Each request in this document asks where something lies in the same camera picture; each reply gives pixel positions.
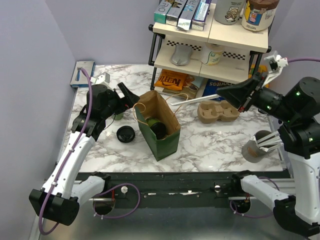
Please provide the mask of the black plastic lid stack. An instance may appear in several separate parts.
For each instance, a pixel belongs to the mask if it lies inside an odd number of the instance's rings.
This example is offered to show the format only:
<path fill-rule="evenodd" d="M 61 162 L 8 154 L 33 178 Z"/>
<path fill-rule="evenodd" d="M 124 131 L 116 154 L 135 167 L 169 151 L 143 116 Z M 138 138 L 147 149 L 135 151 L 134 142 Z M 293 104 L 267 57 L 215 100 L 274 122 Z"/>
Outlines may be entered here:
<path fill-rule="evenodd" d="M 124 125 L 116 132 L 117 139 L 122 143 L 130 143 L 134 140 L 136 134 L 131 126 Z"/>

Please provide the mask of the single green paper cup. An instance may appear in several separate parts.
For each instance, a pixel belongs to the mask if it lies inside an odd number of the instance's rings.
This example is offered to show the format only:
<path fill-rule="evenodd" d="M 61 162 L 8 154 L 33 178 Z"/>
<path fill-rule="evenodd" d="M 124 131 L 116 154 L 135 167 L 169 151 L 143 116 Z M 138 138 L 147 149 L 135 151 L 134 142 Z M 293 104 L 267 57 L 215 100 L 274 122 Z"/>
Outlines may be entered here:
<path fill-rule="evenodd" d="M 160 123 L 160 121 L 157 118 L 154 118 L 154 117 L 148 117 L 148 118 L 145 119 L 145 121 L 146 121 L 146 123 L 148 124 L 148 126 L 150 128 L 156 127 Z"/>

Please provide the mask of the white straw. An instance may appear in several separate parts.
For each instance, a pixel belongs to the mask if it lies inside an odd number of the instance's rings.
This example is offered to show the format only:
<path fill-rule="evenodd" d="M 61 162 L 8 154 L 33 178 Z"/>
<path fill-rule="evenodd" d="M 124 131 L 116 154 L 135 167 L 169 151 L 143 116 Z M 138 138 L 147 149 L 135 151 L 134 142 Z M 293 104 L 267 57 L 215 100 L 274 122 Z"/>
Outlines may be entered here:
<path fill-rule="evenodd" d="M 181 102 L 174 102 L 174 103 L 171 103 L 170 105 L 171 106 L 181 106 L 181 105 L 186 105 L 186 104 L 198 103 L 198 102 L 202 102 L 205 100 L 217 99 L 219 97 L 220 96 L 218 94 L 212 94 L 212 95 L 203 96 L 203 97 L 190 99 L 190 100 L 185 100 L 185 101 L 181 101 Z"/>

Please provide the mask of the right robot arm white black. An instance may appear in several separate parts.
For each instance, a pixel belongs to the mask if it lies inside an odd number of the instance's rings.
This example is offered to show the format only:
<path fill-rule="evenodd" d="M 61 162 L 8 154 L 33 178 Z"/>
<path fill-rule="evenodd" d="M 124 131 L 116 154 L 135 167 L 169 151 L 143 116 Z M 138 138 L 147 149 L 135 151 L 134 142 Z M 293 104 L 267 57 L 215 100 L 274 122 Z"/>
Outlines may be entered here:
<path fill-rule="evenodd" d="M 291 162 L 295 195 L 282 193 L 248 170 L 232 176 L 230 191 L 248 193 L 269 209 L 284 230 L 305 238 L 320 232 L 320 81 L 302 78 L 286 95 L 263 86 L 260 73 L 244 82 L 217 89 L 239 112 L 251 106 L 280 120 L 279 137 Z"/>

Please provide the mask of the single black plastic lid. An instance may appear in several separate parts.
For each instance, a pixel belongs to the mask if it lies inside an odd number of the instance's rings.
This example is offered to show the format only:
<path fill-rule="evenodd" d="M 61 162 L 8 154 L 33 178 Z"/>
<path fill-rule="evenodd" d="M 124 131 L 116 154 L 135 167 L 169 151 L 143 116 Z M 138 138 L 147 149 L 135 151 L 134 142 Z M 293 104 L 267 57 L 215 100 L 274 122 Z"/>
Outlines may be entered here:
<path fill-rule="evenodd" d="M 156 136 L 157 140 L 165 138 L 167 135 L 167 127 L 164 123 L 160 122 L 157 126 L 150 128 Z"/>

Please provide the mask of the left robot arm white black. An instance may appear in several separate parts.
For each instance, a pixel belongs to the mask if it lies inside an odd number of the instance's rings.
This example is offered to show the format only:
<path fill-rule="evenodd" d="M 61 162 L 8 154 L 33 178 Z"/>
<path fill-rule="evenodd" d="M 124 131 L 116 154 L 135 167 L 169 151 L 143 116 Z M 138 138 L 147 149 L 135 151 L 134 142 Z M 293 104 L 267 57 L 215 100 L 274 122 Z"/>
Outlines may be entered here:
<path fill-rule="evenodd" d="M 105 173 L 94 172 L 80 184 L 75 184 L 75 180 L 87 154 L 105 129 L 106 120 L 131 109 L 140 99 L 124 83 L 118 87 L 123 97 L 103 84 L 89 87 L 86 105 L 73 120 L 67 147 L 58 164 L 41 189 L 33 189 L 29 195 L 40 225 L 42 219 L 47 219 L 69 226 L 81 205 L 94 196 L 104 198 L 110 194 L 110 177 Z"/>

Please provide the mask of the brown paper bag green side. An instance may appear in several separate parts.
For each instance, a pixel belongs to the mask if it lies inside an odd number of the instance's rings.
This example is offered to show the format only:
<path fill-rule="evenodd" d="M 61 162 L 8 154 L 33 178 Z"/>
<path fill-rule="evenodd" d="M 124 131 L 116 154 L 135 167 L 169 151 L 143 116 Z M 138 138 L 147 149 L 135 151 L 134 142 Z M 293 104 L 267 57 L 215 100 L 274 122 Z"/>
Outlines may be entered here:
<path fill-rule="evenodd" d="M 133 117 L 158 162 L 178 150 L 181 125 L 176 113 L 169 107 L 167 99 L 155 90 L 141 95 L 133 105 Z"/>

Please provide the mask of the green paper cup stack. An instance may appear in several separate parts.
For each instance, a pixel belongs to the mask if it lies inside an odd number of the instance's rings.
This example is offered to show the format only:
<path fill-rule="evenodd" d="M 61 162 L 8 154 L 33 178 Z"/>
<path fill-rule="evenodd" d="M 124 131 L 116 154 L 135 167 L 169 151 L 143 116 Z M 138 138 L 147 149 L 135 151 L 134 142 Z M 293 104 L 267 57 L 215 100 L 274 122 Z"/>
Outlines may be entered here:
<path fill-rule="evenodd" d="M 114 117 L 114 120 L 115 121 L 120 121 L 122 120 L 124 117 L 124 113 L 119 113 L 119 114 L 116 114 L 115 117 Z"/>

